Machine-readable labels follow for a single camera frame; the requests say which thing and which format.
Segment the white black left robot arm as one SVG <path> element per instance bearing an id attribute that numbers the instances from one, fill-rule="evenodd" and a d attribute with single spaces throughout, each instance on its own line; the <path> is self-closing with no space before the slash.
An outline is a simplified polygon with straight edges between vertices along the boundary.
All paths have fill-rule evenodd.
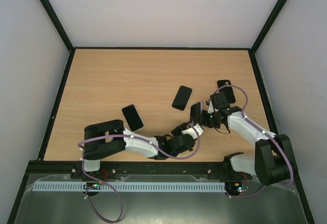
<path id="1" fill-rule="evenodd" d="M 199 124 L 183 123 L 172 134 L 145 137 L 124 127 L 122 120 L 88 125 L 84 128 L 84 141 L 78 143 L 83 152 L 85 172 L 100 169 L 101 159 L 128 151 L 138 153 L 148 159 L 185 160 L 192 157 L 200 146 L 203 128 Z"/>

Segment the black phone case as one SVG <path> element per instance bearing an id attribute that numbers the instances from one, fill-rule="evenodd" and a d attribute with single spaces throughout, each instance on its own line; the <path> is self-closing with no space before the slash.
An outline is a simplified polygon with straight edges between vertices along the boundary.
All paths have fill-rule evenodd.
<path id="1" fill-rule="evenodd" d="M 218 80 L 217 86 L 218 86 L 219 92 L 223 92 L 225 94 L 226 99 L 230 104 L 234 104 L 236 102 L 230 80 L 227 80 L 227 79 L 226 80 Z"/>
<path id="2" fill-rule="evenodd" d="M 181 85 L 173 100 L 172 107 L 183 111 L 186 108 L 192 91 L 193 90 L 191 88 Z"/>

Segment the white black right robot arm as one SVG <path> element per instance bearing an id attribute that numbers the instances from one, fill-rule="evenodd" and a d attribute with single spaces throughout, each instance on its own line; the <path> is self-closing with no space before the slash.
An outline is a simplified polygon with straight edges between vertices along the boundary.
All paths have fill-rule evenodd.
<path id="1" fill-rule="evenodd" d="M 227 163 L 223 166 L 223 174 L 227 178 L 233 179 L 243 172 L 255 175 L 265 186 L 293 182 L 296 168 L 292 166 L 294 154 L 287 135 L 277 135 L 259 126 L 245 114 L 243 108 L 230 106 L 223 92 L 212 94 L 206 104 L 208 110 L 200 113 L 201 125 L 214 129 L 224 125 L 254 147 L 254 156 L 237 152 L 225 157 Z"/>

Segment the black white-edged smartphone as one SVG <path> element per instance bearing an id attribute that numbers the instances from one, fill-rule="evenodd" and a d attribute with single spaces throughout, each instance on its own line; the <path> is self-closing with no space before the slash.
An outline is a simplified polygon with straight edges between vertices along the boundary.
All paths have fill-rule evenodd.
<path id="1" fill-rule="evenodd" d="M 199 123 L 201 120 L 201 113 L 202 113 L 202 103 L 197 102 L 193 104 L 190 109 L 190 122 L 194 124 Z"/>

